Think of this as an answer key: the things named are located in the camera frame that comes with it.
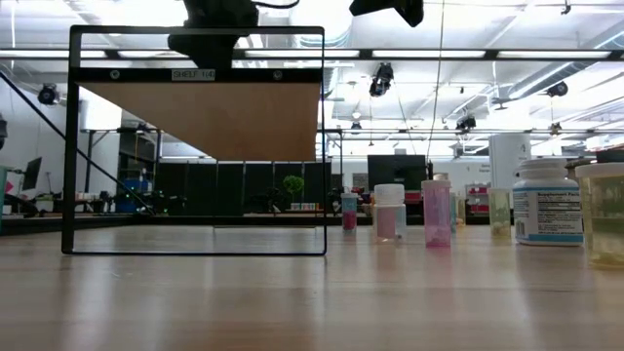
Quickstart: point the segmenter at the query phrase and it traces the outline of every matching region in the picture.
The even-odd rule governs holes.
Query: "green plant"
[[[294,202],[294,194],[299,194],[303,190],[303,178],[296,175],[288,175],[284,178],[284,188],[291,194],[291,201]]]

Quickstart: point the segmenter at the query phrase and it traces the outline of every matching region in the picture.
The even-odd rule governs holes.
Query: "supplement bottle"
[[[525,245],[583,244],[578,183],[566,179],[566,160],[524,161],[514,185],[516,240]]]

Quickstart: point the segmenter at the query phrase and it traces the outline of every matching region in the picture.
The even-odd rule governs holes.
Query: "fluorescent light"
[[[320,68],[320,60],[308,60],[299,62],[284,62],[285,68]],[[326,68],[353,68],[355,64],[353,62],[325,62]]]
[[[320,58],[321,50],[247,50],[248,58]],[[332,59],[356,58],[359,50],[325,50],[325,57]]]
[[[502,59],[604,59],[610,51],[501,51]]]
[[[486,54],[483,50],[374,50],[374,58],[403,58],[403,59],[435,59],[435,58],[482,58]]]
[[[165,160],[194,160],[194,159],[206,159],[205,156],[162,156],[161,159]]]
[[[148,58],[185,58],[185,55],[173,51],[120,51],[119,55],[126,59],[148,59]]]
[[[105,59],[104,51],[82,51],[83,59]],[[38,59],[67,59],[68,50],[0,50],[0,57],[5,58],[38,58]]]

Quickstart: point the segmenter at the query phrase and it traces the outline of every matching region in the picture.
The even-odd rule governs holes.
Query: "pipe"
[[[585,45],[594,50],[622,50],[624,49],[624,21],[619,22],[611,29],[603,32],[590,43]],[[513,85],[504,97],[495,98],[494,103],[503,103],[529,97],[544,91],[580,71],[596,64],[596,61],[577,61],[564,64],[551,63],[541,70],[530,75],[525,80]]]

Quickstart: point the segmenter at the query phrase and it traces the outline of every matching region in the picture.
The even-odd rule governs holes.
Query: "black partition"
[[[243,164],[215,165],[217,173],[214,215],[243,215]]]
[[[245,213],[264,213],[266,196],[273,187],[273,164],[246,164],[245,165],[245,195],[243,209]]]
[[[284,195],[284,200],[281,204],[280,209],[285,210],[291,207],[291,202],[301,202],[301,195],[294,195],[294,201],[292,200],[291,194],[286,191],[284,187],[284,178],[287,176],[302,176],[303,175],[303,164],[301,163],[275,163],[275,187],[278,188],[282,194]]]
[[[427,161],[423,155],[369,155],[369,189],[378,184],[403,184],[406,190],[420,190],[427,179]]]
[[[159,164],[156,191],[162,191],[166,197],[186,197],[190,165],[187,163]],[[188,215],[187,207],[169,206],[169,215]]]
[[[329,179],[332,173],[332,164],[326,163],[325,166],[326,179]],[[330,191],[331,184],[326,184],[323,190],[323,164],[322,163],[306,163],[304,165],[303,177],[303,202],[323,204],[323,193]]]
[[[190,164],[186,191],[187,215],[215,215],[216,165]]]

